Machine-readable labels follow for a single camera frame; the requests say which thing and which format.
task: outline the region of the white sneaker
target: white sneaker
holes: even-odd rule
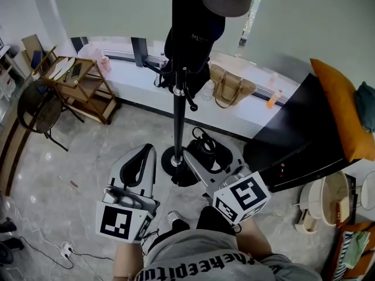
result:
[[[168,223],[172,226],[173,222],[176,220],[181,220],[181,215],[177,211],[171,211],[167,215]]]

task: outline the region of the marble floor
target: marble floor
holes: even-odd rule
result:
[[[192,129],[192,125],[185,124],[185,146],[192,140]],[[43,135],[31,134],[17,167],[11,196],[2,201],[2,218],[11,217],[18,228],[13,236],[23,236],[68,268],[71,263],[62,259],[59,251],[66,241],[79,253],[113,258],[116,243],[95,234],[96,201],[103,197],[114,161],[145,143],[153,144],[158,153],[154,198],[161,202],[149,231],[167,231],[166,214],[171,210],[178,210],[192,227],[197,223],[200,210],[206,205],[201,185],[179,188],[161,168],[162,152],[173,145],[172,119],[123,105],[112,124],[105,126],[88,118],[82,124],[64,112],[52,135],[69,147],[69,152]],[[244,142],[229,139],[243,149]],[[70,181],[78,188],[73,188]],[[335,230],[319,224],[314,235],[296,232],[294,223],[300,211],[292,204],[298,201],[300,190],[274,194],[255,219],[274,252],[320,271]],[[9,236],[1,234],[0,240]],[[145,243],[145,250],[151,242],[152,237]],[[113,263],[108,260],[72,255],[74,268],[67,270],[29,246],[15,252],[14,257],[13,264],[1,268],[5,280],[112,280]]]

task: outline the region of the person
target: person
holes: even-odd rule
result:
[[[168,222],[172,230],[152,243],[145,265],[140,244],[118,244],[114,281],[321,280],[312,269],[274,254],[251,217],[237,234],[211,206],[202,210],[197,229],[190,230],[176,211]]]

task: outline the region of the wooden side table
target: wooden side table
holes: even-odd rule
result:
[[[74,66],[81,64],[81,71],[77,77],[71,78],[73,69],[71,68],[67,75],[64,74],[57,80],[49,79],[47,76],[51,75],[56,64],[65,58],[64,56],[56,56],[53,50],[54,48],[46,57],[52,54],[55,56],[55,60],[49,69],[42,74],[42,78],[52,81],[56,85],[74,111],[103,124],[110,124],[110,115],[120,105],[116,102],[116,97],[103,77],[97,62],[91,59],[76,58]]]

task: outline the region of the tan handbag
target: tan handbag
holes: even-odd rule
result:
[[[216,64],[210,66],[210,78],[215,83],[213,96],[216,104],[221,108],[236,105],[257,90],[256,85],[251,81],[229,73]]]

